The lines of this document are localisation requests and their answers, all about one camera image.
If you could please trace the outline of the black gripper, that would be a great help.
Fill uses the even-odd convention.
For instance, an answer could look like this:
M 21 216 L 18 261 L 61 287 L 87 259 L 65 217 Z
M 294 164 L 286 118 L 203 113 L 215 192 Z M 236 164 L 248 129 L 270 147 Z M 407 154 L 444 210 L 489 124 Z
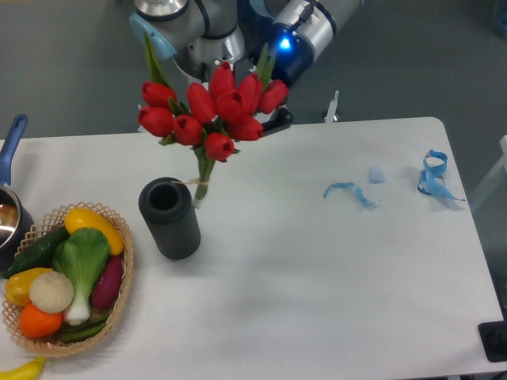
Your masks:
M 294 116 L 292 113 L 287 108 L 280 107 L 273 113 L 268 121 L 262 123 L 263 135 L 271 135 L 288 129 L 293 122 Z

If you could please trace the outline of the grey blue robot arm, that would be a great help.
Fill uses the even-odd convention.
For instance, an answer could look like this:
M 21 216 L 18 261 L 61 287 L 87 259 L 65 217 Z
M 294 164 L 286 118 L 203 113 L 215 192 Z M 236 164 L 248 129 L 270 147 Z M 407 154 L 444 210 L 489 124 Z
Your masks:
M 293 86 L 359 7 L 358 1 L 137 1 L 129 24 L 188 82 L 208 82 L 223 62 L 241 80 L 267 47 L 273 77 Z

